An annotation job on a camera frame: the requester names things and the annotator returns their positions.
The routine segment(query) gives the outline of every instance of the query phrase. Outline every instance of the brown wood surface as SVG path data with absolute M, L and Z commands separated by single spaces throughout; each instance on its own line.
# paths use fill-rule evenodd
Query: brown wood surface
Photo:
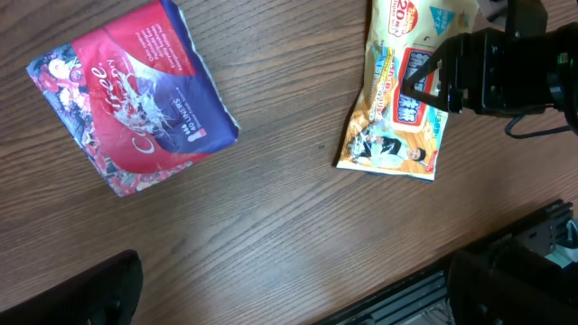
M 361 86 L 361 0 L 179 1 L 243 130 L 117 198 L 24 67 L 143 3 L 0 0 L 0 310 L 133 248 L 145 273 L 134 324 L 307 323 L 551 200 L 578 200 L 578 137 L 515 141 L 507 121 L 469 113 L 451 116 L 431 184 L 333 168 Z M 578 17 L 575 1 L 545 4 L 550 28 Z

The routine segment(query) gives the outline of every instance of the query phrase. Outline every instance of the snack package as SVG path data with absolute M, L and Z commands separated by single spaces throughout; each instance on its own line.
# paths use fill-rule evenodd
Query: snack package
M 171 0 L 64 44 L 27 71 L 119 196 L 237 141 L 238 124 Z
M 353 110 L 338 168 L 432 181 L 447 122 L 444 113 L 400 95 L 447 38 L 470 33 L 476 0 L 374 0 L 364 88 Z M 437 96 L 437 72 L 416 85 Z

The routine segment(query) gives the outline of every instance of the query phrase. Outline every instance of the red label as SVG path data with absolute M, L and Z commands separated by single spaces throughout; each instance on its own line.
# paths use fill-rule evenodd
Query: red label
M 418 13 L 409 0 L 391 0 L 389 33 L 400 37 L 410 33 L 417 25 Z
M 152 173 L 207 156 L 169 153 L 139 128 L 145 125 L 129 127 L 126 121 L 133 118 L 131 115 L 138 116 L 135 106 L 139 105 L 135 104 L 138 87 L 133 59 L 127 54 L 161 72 L 194 74 L 160 3 L 90 32 L 72 42 L 72 47 L 86 76 L 95 133 L 102 150 L 116 165 L 128 172 Z
M 425 172 L 434 172 L 434 168 L 435 168 L 435 160 L 437 160 L 437 151 L 434 151 L 432 153 L 432 158 L 430 158 L 430 162 L 427 164 L 427 167 L 425 168 Z
M 404 60 L 399 69 L 399 78 L 404 79 L 406 73 L 411 76 L 432 56 L 430 51 L 407 48 Z M 429 93 L 434 83 L 433 73 L 415 84 L 415 89 Z M 394 123 L 401 125 L 420 126 L 425 119 L 427 105 L 410 97 L 400 94 L 401 82 L 397 86 L 394 94 Z

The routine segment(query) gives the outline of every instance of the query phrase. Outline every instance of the black cable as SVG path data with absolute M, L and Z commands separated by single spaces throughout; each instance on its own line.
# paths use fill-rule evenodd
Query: black cable
M 555 135 L 555 134 L 559 134 L 562 132 L 570 131 L 570 126 L 566 125 L 566 126 L 560 126 L 557 128 L 553 128 L 550 130 L 537 131 L 537 132 L 532 132 L 532 133 L 524 134 L 524 135 L 513 135 L 512 129 L 514 128 L 514 125 L 516 125 L 519 121 L 521 121 L 522 118 L 524 118 L 524 116 L 526 116 L 526 115 L 520 115 L 520 116 L 516 116 L 516 117 L 512 118 L 512 120 L 508 123 L 508 125 L 506 125 L 506 128 L 504 129 L 504 132 L 506 132 L 506 135 L 509 135 L 509 136 L 513 137 L 514 139 L 519 140 L 519 139 L 527 139 L 527 138 L 531 138 L 531 137 L 535 137 L 535 136 L 542 136 L 542 135 Z

